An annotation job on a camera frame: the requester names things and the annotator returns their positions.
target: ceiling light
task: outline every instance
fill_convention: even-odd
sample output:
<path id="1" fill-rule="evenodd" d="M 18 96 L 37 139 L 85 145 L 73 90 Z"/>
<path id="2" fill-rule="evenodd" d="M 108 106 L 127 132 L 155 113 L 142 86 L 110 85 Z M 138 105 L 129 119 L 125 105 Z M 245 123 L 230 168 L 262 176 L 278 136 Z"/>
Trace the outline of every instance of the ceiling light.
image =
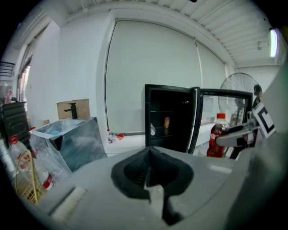
<path id="1" fill-rule="evenodd" d="M 274 58 L 276 56 L 277 45 L 278 45 L 278 37 L 275 30 L 270 30 L 271 36 L 271 52 L 270 57 Z"/>

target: faucet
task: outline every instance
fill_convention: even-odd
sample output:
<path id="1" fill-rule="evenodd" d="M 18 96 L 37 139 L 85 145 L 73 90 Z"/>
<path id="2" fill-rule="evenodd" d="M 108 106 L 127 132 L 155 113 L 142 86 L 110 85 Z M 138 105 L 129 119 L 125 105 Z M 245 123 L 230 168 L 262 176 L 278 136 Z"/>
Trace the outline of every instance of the faucet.
<path id="1" fill-rule="evenodd" d="M 71 109 L 64 110 L 64 112 L 71 111 L 72 119 L 77 119 L 78 116 L 77 116 L 77 110 L 76 110 L 76 103 L 70 103 L 70 105 L 71 105 Z"/>

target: black fridge frame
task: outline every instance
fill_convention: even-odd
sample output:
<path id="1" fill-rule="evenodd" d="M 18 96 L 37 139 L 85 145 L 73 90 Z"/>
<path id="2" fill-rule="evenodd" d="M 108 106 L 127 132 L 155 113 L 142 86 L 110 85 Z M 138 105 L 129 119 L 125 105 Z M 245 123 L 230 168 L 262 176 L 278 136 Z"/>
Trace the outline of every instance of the black fridge frame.
<path id="1" fill-rule="evenodd" d="M 247 122 L 247 113 L 252 110 L 252 101 L 253 101 L 253 94 L 243 91 L 237 91 L 237 90 L 227 90 L 227 89 L 212 89 L 212 88 L 203 88 L 200 89 L 200 94 L 198 97 L 197 102 L 197 110 L 196 110 L 196 119 L 195 119 L 195 126 L 193 135 L 195 136 L 194 139 L 192 139 L 190 148 L 188 153 L 193 154 L 194 149 L 196 147 L 196 142 L 201 126 L 201 118 L 202 118 L 202 112 L 203 112 L 203 96 L 218 96 L 218 97 L 238 97 L 245 99 L 245 109 L 244 109 L 244 116 L 242 123 Z M 235 159 L 238 154 L 231 154 L 232 159 Z"/>
<path id="2" fill-rule="evenodd" d="M 151 91 L 152 90 L 165 90 L 165 91 L 177 91 L 177 92 L 184 92 L 184 93 L 192 93 L 193 94 L 193 117 L 190 127 L 190 135 L 192 135 L 192 129 L 194 124 L 194 116 L 197 112 L 197 108 L 195 104 L 197 103 L 197 98 L 195 95 L 195 89 L 200 89 L 199 87 L 194 88 L 184 88 L 184 87 L 176 87 L 176 86 L 168 86 L 168 85 L 156 85 L 156 84 L 145 84 L 145 146 L 150 146 L 150 123 L 151 123 L 151 112 L 150 112 L 150 106 L 151 106 Z M 190 142 L 188 142 L 186 151 L 189 151 L 189 147 L 191 146 Z"/>

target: red soda bottle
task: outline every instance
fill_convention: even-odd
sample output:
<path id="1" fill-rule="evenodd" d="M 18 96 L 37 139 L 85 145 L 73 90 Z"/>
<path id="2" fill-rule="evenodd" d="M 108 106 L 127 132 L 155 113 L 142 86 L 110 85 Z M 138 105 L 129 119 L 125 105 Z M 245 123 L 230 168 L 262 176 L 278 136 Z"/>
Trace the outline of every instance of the red soda bottle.
<path id="1" fill-rule="evenodd" d="M 211 130 L 210 140 L 209 140 L 209 148 L 207 150 L 207 156 L 210 157 L 224 157 L 224 146 L 218 146 L 215 142 L 216 137 L 221 137 L 226 134 L 228 130 L 228 126 L 225 122 L 225 113 L 217 113 L 217 121 Z"/>

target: mini fridge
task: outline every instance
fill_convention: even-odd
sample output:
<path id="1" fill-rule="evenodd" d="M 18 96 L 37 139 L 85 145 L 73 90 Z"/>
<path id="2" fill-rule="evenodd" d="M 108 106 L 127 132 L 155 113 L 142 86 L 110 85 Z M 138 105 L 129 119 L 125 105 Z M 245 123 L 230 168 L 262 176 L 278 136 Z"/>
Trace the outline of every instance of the mini fridge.
<path id="1" fill-rule="evenodd" d="M 146 146 L 192 154 L 197 145 L 209 141 L 209 137 L 200 141 L 198 134 L 203 128 L 213 127 L 217 113 L 226 114 L 228 126 L 246 122 L 252 98 L 252 93 L 234 90 L 146 84 Z M 170 119 L 168 128 L 165 118 Z"/>

